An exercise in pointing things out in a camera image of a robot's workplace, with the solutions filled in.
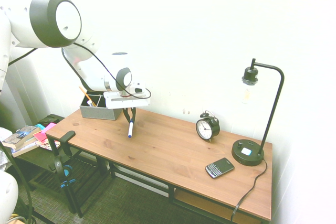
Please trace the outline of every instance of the book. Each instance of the book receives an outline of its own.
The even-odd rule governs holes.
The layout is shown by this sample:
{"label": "book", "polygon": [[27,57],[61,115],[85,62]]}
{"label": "book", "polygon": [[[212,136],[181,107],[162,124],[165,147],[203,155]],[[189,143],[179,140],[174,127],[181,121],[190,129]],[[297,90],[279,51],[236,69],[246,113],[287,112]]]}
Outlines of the book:
{"label": "book", "polygon": [[35,139],[34,142],[32,142],[32,143],[28,144],[27,146],[24,146],[24,147],[22,147],[20,149],[17,149],[17,150],[11,148],[11,150],[12,150],[12,156],[13,157],[17,157],[19,155],[22,155],[24,153],[27,153],[27,152],[33,150],[33,149],[38,148],[38,145],[36,144],[36,142],[37,142],[37,140]]}
{"label": "book", "polygon": [[[36,141],[35,144],[39,147],[42,147],[44,149],[47,149],[47,150],[50,150],[52,151],[53,149],[51,149],[51,146],[49,144],[49,142],[47,141],[46,143],[41,143],[40,141]],[[61,142],[60,141],[57,141],[55,140],[55,145],[56,145],[56,148],[59,148],[60,145],[61,145]]]}
{"label": "book", "polygon": [[36,139],[33,137],[33,134],[38,131],[40,131],[39,127],[24,126],[11,136],[3,140],[2,144],[15,150],[20,149],[34,142]]}

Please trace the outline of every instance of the lower shelf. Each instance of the lower shelf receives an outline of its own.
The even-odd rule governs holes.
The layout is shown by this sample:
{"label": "lower shelf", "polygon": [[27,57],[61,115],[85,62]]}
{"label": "lower shelf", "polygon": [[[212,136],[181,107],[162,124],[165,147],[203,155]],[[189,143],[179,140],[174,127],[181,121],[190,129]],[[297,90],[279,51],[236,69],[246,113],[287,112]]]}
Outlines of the lower shelf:
{"label": "lower shelf", "polygon": [[[71,186],[79,206],[82,206],[92,192],[106,178],[108,171],[105,175],[101,175],[95,164],[87,160],[82,160],[82,158],[72,158],[67,162],[67,165],[72,167],[72,176],[70,179],[74,178],[76,181],[72,183]],[[29,183],[34,187],[48,191],[58,198],[64,199],[57,175],[51,171],[43,170]]]}
{"label": "lower shelf", "polygon": [[[212,201],[206,200],[204,198],[198,197],[196,195],[190,194],[186,191],[176,189],[175,190],[175,199],[184,202],[188,205],[196,207],[198,209],[209,212],[210,214],[214,214],[216,216],[222,217],[226,220],[231,219],[231,215],[233,210],[219,204],[216,204]],[[238,224],[260,224],[261,221],[254,219],[250,216],[243,215],[239,212],[235,214],[234,222]]]}

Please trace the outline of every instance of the pen holder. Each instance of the pen holder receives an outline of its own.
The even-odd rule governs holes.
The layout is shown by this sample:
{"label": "pen holder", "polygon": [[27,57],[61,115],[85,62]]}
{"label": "pen holder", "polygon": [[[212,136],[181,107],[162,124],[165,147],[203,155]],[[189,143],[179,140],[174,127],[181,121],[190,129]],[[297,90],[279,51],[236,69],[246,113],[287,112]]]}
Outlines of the pen holder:
{"label": "pen holder", "polygon": [[88,93],[88,96],[97,106],[90,107],[88,105],[89,99],[84,96],[82,104],[79,106],[83,118],[95,118],[105,120],[116,120],[118,118],[122,109],[107,109],[105,104],[105,98],[103,95]]}

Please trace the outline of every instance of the black desk lamp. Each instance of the black desk lamp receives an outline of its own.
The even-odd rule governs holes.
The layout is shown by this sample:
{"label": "black desk lamp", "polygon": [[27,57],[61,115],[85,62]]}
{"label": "black desk lamp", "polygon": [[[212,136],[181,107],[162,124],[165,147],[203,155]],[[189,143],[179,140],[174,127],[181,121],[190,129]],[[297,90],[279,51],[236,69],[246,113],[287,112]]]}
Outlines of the black desk lamp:
{"label": "black desk lamp", "polygon": [[258,165],[264,159],[264,150],[263,150],[264,144],[266,141],[267,133],[271,125],[272,118],[275,112],[275,108],[277,106],[280,92],[281,92],[283,82],[285,79],[284,73],[281,71],[281,69],[271,66],[271,65],[257,63],[255,61],[256,59],[252,59],[251,67],[248,67],[245,69],[244,76],[242,77],[243,83],[253,86],[254,84],[258,82],[258,78],[257,78],[258,70],[254,66],[260,66],[263,68],[270,68],[270,69],[277,70],[281,75],[281,80],[280,80],[280,85],[278,88],[277,95],[275,97],[271,115],[269,116],[267,127],[264,133],[264,137],[262,138],[263,141],[261,142],[261,145],[259,146],[259,144],[251,140],[241,139],[241,140],[237,140],[232,146],[232,155],[235,158],[235,160],[240,162],[243,165],[248,165],[248,166]]}

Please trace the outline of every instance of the blackberry phone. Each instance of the blackberry phone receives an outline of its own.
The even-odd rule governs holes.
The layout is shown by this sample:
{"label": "blackberry phone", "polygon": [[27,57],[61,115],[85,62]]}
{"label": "blackberry phone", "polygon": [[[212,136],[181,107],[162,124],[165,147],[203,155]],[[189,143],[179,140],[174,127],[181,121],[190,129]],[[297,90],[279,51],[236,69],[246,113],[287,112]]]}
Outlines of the blackberry phone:
{"label": "blackberry phone", "polygon": [[233,166],[233,164],[225,157],[205,166],[206,172],[212,178],[217,178],[218,176],[223,175],[230,170],[233,170],[234,168],[235,167]]}

